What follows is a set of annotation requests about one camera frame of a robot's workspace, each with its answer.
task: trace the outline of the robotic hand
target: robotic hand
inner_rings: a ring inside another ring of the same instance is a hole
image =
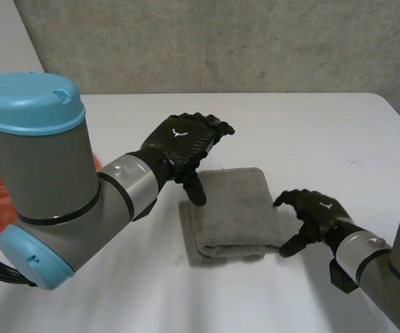
[[[400,226],[393,249],[380,237],[354,225],[334,198],[306,189],[284,191],[275,206],[293,206],[303,221],[299,233],[281,246],[291,257],[308,244],[323,242],[331,249],[331,282],[345,293],[360,287],[400,329]]]
[[[306,189],[299,191],[284,191],[275,201],[275,206],[283,203],[293,206],[297,218],[303,221],[299,233],[293,236],[289,241],[281,246],[280,255],[282,257],[291,257],[303,250],[308,244],[323,241],[328,244],[333,253],[335,244],[330,237],[326,240],[330,230],[346,228],[359,231],[351,217],[334,198],[325,196],[317,191],[308,191]]]
[[[234,132],[228,123],[211,114],[204,117],[200,113],[183,113],[162,122],[144,141],[141,149],[149,152],[156,149],[162,153],[170,165],[170,179],[183,184],[192,203],[203,206],[206,195],[196,169],[213,145],[224,135],[233,135]]]

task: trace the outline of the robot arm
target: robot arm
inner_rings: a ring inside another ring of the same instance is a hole
[[[275,205],[287,203],[304,222],[298,235],[281,247],[290,257],[308,244],[323,241],[334,259],[331,282],[345,293],[360,287],[400,330],[400,226],[393,248],[353,221],[334,198],[319,192],[285,191]]]
[[[2,252],[39,287],[58,287],[146,216],[168,180],[204,205],[195,170],[233,133],[214,116],[170,116],[140,150],[97,173],[75,84],[52,74],[0,76],[0,178],[18,215],[1,233]]]

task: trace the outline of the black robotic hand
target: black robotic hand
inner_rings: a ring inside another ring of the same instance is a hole
[[[303,221],[299,233],[281,246],[280,255],[291,257],[308,244],[323,241],[335,253],[347,233],[356,228],[343,206],[334,198],[306,189],[284,191],[274,206],[283,203],[293,206],[297,218]]]
[[[197,206],[206,204],[206,195],[196,169],[213,145],[234,129],[211,114],[170,116],[144,141],[141,149],[157,149],[170,165],[169,178],[183,184],[187,196]]]

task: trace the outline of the logo on robotic hand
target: logo on robotic hand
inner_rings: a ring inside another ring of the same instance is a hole
[[[175,130],[175,128],[172,128],[172,132],[173,132],[173,134],[174,134],[175,137],[182,137],[182,136],[184,136],[184,135],[188,135],[188,132],[186,132],[186,133],[179,133],[179,132],[177,132],[177,131]]]
[[[324,203],[319,203],[319,205],[324,206],[325,208],[328,208],[329,210],[332,208],[333,204],[330,203],[328,205],[325,205]]]

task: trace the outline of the gray robot arm segment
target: gray robot arm segment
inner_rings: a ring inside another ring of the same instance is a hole
[[[391,248],[361,230],[337,247],[337,263],[400,330],[400,226]]]

